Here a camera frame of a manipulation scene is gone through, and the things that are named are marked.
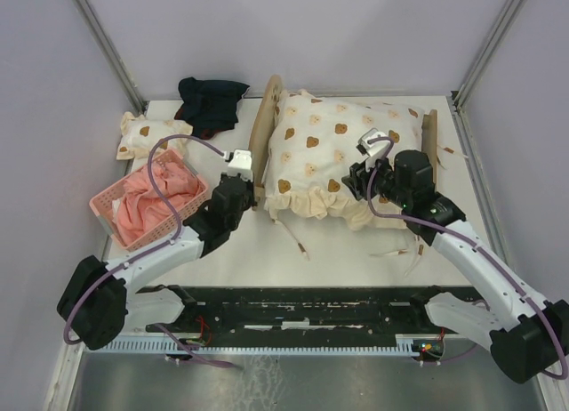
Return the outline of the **large bear print cushion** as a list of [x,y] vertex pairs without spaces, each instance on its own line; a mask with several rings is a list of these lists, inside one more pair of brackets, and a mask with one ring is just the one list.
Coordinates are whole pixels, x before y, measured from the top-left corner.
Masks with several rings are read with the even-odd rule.
[[383,101],[371,105],[316,97],[305,90],[282,91],[276,105],[276,127],[268,142],[264,208],[273,220],[289,210],[302,218],[342,218],[349,229],[402,230],[393,219],[398,209],[378,197],[372,214],[356,200],[341,179],[363,161],[357,150],[362,135],[376,129],[393,142],[392,155],[421,148],[425,112],[418,107]]

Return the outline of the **wooden pet bed frame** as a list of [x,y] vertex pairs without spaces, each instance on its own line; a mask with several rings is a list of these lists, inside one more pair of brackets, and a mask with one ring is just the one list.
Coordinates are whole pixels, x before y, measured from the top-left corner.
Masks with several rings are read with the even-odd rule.
[[[252,125],[248,149],[252,153],[252,172],[254,176],[253,209],[262,207],[265,195],[264,173],[268,162],[268,142],[276,127],[276,105],[280,101],[284,90],[282,78],[272,75],[266,85],[257,116]],[[433,182],[437,183],[438,165],[438,113],[432,109],[422,118],[421,124],[421,151],[429,157],[433,165]]]

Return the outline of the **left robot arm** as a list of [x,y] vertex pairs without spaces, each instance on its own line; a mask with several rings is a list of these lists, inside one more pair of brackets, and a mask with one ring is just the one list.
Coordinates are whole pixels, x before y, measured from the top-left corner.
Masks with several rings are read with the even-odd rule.
[[142,247],[120,260],[102,262],[90,255],[77,264],[58,304],[65,320],[64,342],[84,343],[96,351],[113,341],[140,306],[171,304],[166,321],[176,330],[189,330],[196,323],[196,308],[173,290],[151,298],[140,290],[151,281],[187,262],[212,253],[237,229],[244,212],[254,206],[254,176],[251,170],[227,171],[211,197],[181,224],[180,232]]

